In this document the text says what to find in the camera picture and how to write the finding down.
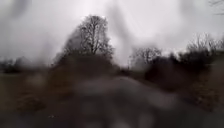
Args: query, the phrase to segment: treeline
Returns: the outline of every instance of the treeline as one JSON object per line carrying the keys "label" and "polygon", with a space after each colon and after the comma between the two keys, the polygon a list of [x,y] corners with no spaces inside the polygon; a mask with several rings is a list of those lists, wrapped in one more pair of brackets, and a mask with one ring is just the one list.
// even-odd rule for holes
{"label": "treeline", "polygon": [[[48,84],[65,86],[74,79],[99,75],[123,75],[154,83],[165,91],[179,92],[186,96],[187,100],[198,103],[198,95],[206,97],[207,92],[203,93],[198,89],[202,82],[197,85],[194,83],[200,81],[201,74],[209,73],[216,59],[224,56],[224,38],[216,40],[205,34],[197,36],[187,46],[186,51],[181,53],[163,55],[163,51],[157,47],[136,48],[130,56],[129,67],[121,68],[113,63],[114,48],[109,44],[107,30],[108,22],[105,18],[87,16],[70,35],[62,53],[57,55],[54,63],[45,68],[51,74],[48,78],[52,79]],[[24,65],[27,61],[25,58],[14,61],[2,60],[0,69],[3,73],[30,71],[31,69]],[[205,99],[215,98],[212,95]]]}

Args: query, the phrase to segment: bare tree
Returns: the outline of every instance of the bare tree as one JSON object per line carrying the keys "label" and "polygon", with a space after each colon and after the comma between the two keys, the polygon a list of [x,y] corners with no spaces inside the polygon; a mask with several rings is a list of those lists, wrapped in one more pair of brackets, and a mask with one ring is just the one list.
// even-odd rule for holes
{"label": "bare tree", "polygon": [[107,21],[99,16],[88,16],[71,35],[66,51],[78,51],[81,54],[100,54],[111,58],[113,48],[107,37]]}
{"label": "bare tree", "polygon": [[215,52],[218,48],[217,41],[209,34],[203,37],[197,35],[196,39],[187,46],[188,52]]}
{"label": "bare tree", "polygon": [[139,48],[131,56],[132,65],[148,65],[154,58],[161,56],[162,51],[156,47]]}

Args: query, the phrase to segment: vegetation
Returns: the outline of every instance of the vegetation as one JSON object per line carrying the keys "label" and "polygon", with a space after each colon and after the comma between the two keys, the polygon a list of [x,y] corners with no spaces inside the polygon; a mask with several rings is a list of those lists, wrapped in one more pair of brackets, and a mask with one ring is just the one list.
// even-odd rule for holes
{"label": "vegetation", "polygon": [[[224,38],[215,40],[210,35],[198,36],[187,46],[186,52],[169,56],[163,56],[162,50],[156,47],[135,49],[127,69],[112,62],[113,51],[107,35],[107,20],[90,15],[71,34],[63,52],[50,67],[27,72],[30,69],[23,65],[24,58],[2,60],[1,79],[5,85],[10,85],[7,88],[13,90],[11,98],[16,101],[12,108],[38,111],[56,103],[56,99],[68,98],[76,83],[114,75],[132,77],[148,86],[151,86],[148,83],[154,83],[206,110],[213,110],[219,102],[221,85],[212,86],[210,78],[215,67],[213,63],[223,59]],[[133,69],[142,65],[146,67],[144,70]],[[6,76],[6,73],[17,75]]]}

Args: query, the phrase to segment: gray sky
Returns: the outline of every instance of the gray sky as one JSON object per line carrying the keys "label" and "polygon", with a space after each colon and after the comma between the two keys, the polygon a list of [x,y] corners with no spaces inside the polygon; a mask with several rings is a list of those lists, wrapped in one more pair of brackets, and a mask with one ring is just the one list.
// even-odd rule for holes
{"label": "gray sky", "polygon": [[53,58],[84,16],[109,20],[115,61],[125,64],[132,47],[183,50],[195,34],[223,34],[221,7],[209,0],[1,0],[0,55]]}

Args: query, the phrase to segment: overcast sky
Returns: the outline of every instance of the overcast sky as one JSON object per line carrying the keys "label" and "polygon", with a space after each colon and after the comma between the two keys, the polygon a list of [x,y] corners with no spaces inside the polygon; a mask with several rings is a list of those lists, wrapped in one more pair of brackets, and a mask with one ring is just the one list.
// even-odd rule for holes
{"label": "overcast sky", "polygon": [[221,7],[208,1],[0,0],[0,56],[53,58],[89,14],[107,17],[119,63],[133,46],[183,50],[197,33],[223,34],[224,16],[216,15]]}

